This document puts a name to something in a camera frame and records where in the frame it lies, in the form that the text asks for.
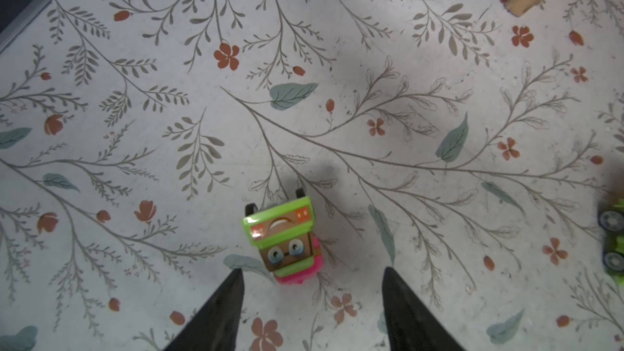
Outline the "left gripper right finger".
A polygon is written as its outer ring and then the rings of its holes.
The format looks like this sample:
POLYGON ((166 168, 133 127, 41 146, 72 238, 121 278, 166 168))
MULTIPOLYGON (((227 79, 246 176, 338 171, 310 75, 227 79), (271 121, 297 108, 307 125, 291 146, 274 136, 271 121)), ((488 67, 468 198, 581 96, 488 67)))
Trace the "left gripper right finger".
POLYGON ((465 350, 392 267, 384 270, 382 295, 391 351, 465 350))

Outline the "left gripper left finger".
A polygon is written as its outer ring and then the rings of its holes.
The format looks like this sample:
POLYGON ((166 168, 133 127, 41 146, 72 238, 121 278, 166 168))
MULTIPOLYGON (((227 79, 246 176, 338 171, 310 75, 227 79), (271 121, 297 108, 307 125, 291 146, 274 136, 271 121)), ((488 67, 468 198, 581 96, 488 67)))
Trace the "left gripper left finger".
POLYGON ((244 296, 243 271, 232 270, 165 350, 235 350, 244 296))

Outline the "orange green mixer truck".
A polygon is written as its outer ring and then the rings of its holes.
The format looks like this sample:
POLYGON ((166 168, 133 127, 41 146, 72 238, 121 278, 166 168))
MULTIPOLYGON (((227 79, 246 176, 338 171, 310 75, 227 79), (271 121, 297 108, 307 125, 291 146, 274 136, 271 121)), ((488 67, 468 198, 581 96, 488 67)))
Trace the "orange green mixer truck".
POLYGON ((605 271, 623 286, 623 199, 601 210, 597 222, 605 233, 602 255, 605 271))

